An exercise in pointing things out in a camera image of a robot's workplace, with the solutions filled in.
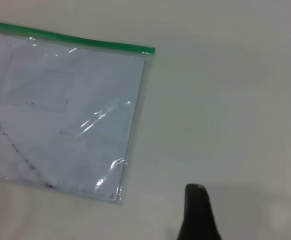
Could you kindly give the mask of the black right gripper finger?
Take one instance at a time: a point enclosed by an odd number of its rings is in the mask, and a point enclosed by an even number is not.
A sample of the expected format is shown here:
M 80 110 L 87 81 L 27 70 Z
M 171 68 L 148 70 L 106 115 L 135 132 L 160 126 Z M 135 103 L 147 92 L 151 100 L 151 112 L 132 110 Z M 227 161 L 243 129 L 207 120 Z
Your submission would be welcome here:
M 221 240 L 209 194 L 201 184 L 189 183 L 184 193 L 184 215 L 179 240 Z

